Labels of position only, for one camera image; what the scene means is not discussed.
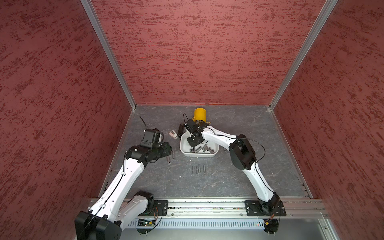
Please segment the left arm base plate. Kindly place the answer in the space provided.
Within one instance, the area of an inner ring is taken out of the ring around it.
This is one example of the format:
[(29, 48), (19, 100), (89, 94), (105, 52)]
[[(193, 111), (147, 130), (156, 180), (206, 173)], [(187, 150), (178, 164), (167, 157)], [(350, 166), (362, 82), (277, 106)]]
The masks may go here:
[(143, 212), (142, 216), (166, 216), (168, 213), (168, 200), (149, 200), (146, 211)]

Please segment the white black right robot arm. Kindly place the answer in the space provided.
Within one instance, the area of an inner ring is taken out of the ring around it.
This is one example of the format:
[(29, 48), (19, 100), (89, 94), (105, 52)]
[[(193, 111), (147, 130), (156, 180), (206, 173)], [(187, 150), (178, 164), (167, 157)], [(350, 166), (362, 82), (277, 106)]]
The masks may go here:
[(245, 173), (255, 189), (259, 213), (270, 217), (283, 215), (283, 202), (261, 173), (255, 150), (245, 135), (230, 135), (206, 124), (202, 126), (195, 123), (185, 124), (185, 128), (190, 134), (187, 141), (191, 147), (208, 141), (229, 151), (232, 164)]

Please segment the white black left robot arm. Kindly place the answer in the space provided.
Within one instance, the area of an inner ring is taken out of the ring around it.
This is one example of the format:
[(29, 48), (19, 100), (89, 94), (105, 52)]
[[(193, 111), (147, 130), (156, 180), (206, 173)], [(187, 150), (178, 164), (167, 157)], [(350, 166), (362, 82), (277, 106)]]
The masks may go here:
[(104, 194), (88, 212), (81, 211), (77, 215), (77, 239), (119, 240), (132, 220), (153, 207), (153, 195), (141, 191), (120, 211), (133, 183), (148, 163), (171, 154), (172, 147), (168, 142), (133, 146), (127, 150), (122, 167)]

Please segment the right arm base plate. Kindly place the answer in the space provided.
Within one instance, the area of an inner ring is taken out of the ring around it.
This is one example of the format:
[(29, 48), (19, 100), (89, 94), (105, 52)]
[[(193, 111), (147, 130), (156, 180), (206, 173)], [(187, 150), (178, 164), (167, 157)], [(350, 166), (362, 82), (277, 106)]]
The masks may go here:
[(286, 217), (287, 213), (282, 201), (275, 205), (262, 203), (261, 201), (245, 201), (245, 209), (248, 217)]

